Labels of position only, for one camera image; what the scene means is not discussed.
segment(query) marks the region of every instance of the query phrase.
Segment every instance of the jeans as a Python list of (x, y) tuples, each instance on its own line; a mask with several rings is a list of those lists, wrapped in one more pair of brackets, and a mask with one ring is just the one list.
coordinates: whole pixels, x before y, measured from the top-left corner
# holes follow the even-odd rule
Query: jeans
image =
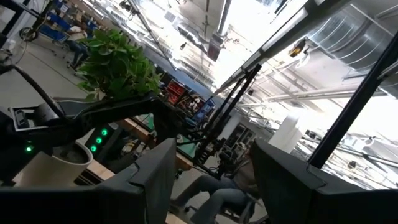
[(174, 204), (183, 207), (200, 192), (208, 192), (210, 198), (191, 217), (194, 224), (214, 223), (215, 217), (220, 213), (224, 203), (244, 208), (250, 200), (231, 179), (223, 177), (218, 180), (209, 175), (202, 175), (174, 200)]
[(78, 65), (78, 63), (83, 62), (88, 58), (87, 49), (83, 44), (72, 40), (67, 40), (65, 43), (69, 46), (71, 51), (75, 52), (75, 56), (73, 56), (72, 65)]

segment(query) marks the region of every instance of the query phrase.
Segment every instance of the white column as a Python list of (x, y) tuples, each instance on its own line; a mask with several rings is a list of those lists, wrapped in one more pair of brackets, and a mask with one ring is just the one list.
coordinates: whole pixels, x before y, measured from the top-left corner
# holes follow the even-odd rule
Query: white column
[(304, 109), (299, 109), (287, 115), (279, 129), (276, 131), (273, 137), (271, 137), (268, 143), (282, 151), (291, 153), (293, 148), (307, 130), (303, 126), (303, 124), (305, 124), (305, 119), (303, 119), (305, 112), (307, 111)]
[(237, 125), (241, 122), (242, 115), (239, 113), (235, 113), (231, 115), (231, 119), (229, 119), (228, 123), (226, 123), (223, 132), (217, 137), (217, 139), (228, 139), (232, 132), (235, 130)]

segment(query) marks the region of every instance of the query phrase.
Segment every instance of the white flower pot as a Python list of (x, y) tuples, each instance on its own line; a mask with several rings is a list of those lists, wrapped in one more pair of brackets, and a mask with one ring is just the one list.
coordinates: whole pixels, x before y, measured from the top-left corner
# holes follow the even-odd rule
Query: white flower pot
[(71, 186), (76, 178), (93, 161), (91, 151), (84, 145), (75, 142), (67, 159), (59, 158), (59, 152), (65, 147), (54, 149), (49, 156), (39, 152), (16, 178), (17, 186)]

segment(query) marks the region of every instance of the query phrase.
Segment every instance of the green led light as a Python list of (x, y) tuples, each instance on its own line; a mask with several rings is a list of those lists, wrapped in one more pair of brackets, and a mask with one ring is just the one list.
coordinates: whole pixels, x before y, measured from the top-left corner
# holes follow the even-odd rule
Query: green led light
[(25, 149), (26, 152), (32, 152), (33, 151), (33, 146), (28, 146)]
[(101, 134), (103, 136), (107, 135), (108, 134), (108, 130), (107, 129), (102, 129)]

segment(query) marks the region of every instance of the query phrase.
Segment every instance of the green leaves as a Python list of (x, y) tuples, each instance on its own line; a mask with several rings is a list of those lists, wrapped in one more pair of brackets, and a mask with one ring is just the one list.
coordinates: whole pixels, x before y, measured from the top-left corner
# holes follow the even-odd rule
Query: green leaves
[(99, 91), (108, 98), (159, 92), (160, 78), (142, 47), (127, 44), (127, 37), (116, 30), (95, 30), (94, 35), (84, 40), (89, 57), (78, 70), (86, 79), (79, 87), (89, 93), (88, 100), (98, 100)]

